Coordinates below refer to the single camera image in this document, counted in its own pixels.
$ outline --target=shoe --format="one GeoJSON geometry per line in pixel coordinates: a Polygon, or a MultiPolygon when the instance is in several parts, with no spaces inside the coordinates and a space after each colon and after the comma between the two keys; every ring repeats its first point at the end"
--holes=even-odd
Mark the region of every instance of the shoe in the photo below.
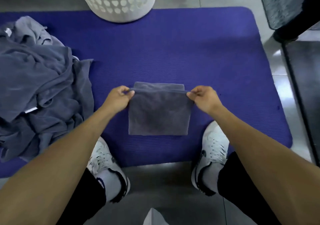
{"type": "Polygon", "coordinates": [[[102,137],[99,137],[94,146],[87,168],[94,176],[104,169],[108,169],[118,176],[121,183],[121,190],[119,194],[110,201],[111,203],[119,202],[129,192],[130,181],[117,164],[115,158],[111,155],[109,147],[102,137]]]}
{"type": "Polygon", "coordinates": [[[202,151],[191,173],[191,182],[195,188],[212,196],[216,192],[210,190],[202,182],[204,171],[214,163],[224,165],[227,160],[229,140],[216,121],[210,123],[202,137],[202,151]]]}

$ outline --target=person's right arm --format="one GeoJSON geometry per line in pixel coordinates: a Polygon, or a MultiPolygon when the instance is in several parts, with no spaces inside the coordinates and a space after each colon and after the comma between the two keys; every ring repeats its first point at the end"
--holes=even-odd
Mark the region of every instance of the person's right arm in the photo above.
{"type": "Polygon", "coordinates": [[[237,118],[211,87],[187,96],[219,124],[281,224],[320,224],[320,168],[237,118]]]}

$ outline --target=person's left arm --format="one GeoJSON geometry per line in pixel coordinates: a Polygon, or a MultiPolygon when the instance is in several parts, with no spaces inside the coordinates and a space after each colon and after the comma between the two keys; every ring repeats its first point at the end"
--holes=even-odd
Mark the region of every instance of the person's left arm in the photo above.
{"type": "Polygon", "coordinates": [[[43,154],[22,167],[0,190],[1,224],[56,224],[68,204],[92,150],[113,116],[134,95],[113,89],[104,104],[43,154]]]}

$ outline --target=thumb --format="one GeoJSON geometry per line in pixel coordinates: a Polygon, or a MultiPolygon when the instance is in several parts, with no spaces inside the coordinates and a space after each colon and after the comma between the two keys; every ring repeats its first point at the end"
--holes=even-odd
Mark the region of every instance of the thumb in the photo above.
{"type": "Polygon", "coordinates": [[[134,96],[134,90],[131,90],[130,92],[128,92],[127,94],[126,94],[126,97],[129,99],[129,100],[131,100],[131,98],[134,96]]]}
{"type": "Polygon", "coordinates": [[[195,101],[195,99],[197,98],[197,95],[194,94],[194,93],[192,93],[192,92],[188,92],[186,95],[187,95],[187,96],[189,97],[189,99],[191,99],[192,101],[195,101]]]}

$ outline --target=hand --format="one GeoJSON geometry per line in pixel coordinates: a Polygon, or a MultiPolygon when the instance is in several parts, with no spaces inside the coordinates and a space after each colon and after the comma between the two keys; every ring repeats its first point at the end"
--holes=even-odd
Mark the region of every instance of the hand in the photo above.
{"type": "Polygon", "coordinates": [[[124,94],[124,91],[129,91],[129,88],[120,86],[111,90],[103,103],[102,108],[111,111],[114,115],[126,108],[129,100],[134,95],[134,91],[130,91],[127,94],[124,94]]]}
{"type": "Polygon", "coordinates": [[[223,106],[217,93],[210,86],[197,86],[186,95],[200,110],[211,116],[223,106]]]}

